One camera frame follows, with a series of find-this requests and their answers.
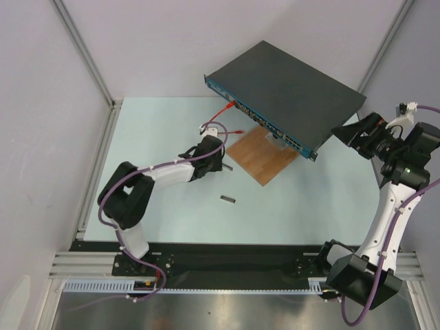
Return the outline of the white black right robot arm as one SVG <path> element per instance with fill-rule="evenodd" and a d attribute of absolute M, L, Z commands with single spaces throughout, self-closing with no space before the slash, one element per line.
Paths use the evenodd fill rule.
<path fill-rule="evenodd" d="M 334 128 L 333 134 L 366 159 L 383 161 L 379 204 L 361 246 L 354 250 L 339 241 L 324 243 L 317 270 L 330 288 L 372 310 L 398 293 L 397 252 L 411 213 L 433 184 L 425 169 L 439 148 L 439 129 L 418 122 L 405 139 L 394 137 L 393 125 L 378 113 L 354 124 Z"/>

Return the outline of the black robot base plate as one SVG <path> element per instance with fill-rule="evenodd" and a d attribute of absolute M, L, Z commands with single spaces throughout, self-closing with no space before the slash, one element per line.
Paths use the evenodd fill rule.
<path fill-rule="evenodd" d="M 152 243 L 143 264 L 116 242 L 76 241 L 72 252 L 117 252 L 112 275 L 155 276 L 167 289 L 293 290 L 309 278 L 325 278 L 319 245 Z"/>

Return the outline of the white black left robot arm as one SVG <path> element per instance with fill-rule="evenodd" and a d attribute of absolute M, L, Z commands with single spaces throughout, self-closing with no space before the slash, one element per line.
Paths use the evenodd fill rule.
<path fill-rule="evenodd" d="M 98 219 L 115 230 L 121 246 L 130 255 L 127 267 L 134 274 L 143 275 L 151 268 L 151 258 L 147 255 L 149 244 L 141 220 L 152 192 L 221 171 L 223 150 L 222 140 L 206 135 L 198 145 L 171 162 L 143 170 L 123 162 L 116 168 L 98 196 Z"/>

